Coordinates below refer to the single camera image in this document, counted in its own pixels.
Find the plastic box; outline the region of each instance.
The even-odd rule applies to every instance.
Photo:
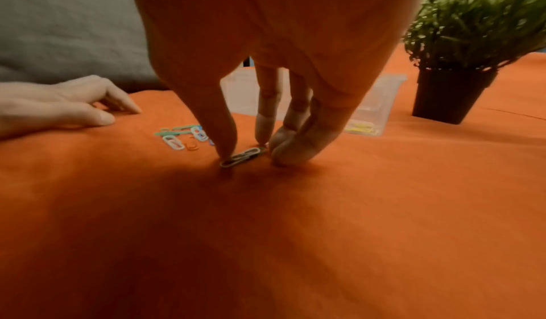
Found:
[[[282,121],[290,104],[288,70],[282,70],[283,95],[277,111]],[[366,94],[345,131],[362,135],[380,136],[385,130],[388,116],[398,88],[406,80],[404,74],[384,74]],[[221,81],[227,106],[232,113],[254,115],[258,113],[259,85],[254,68],[238,68]]]

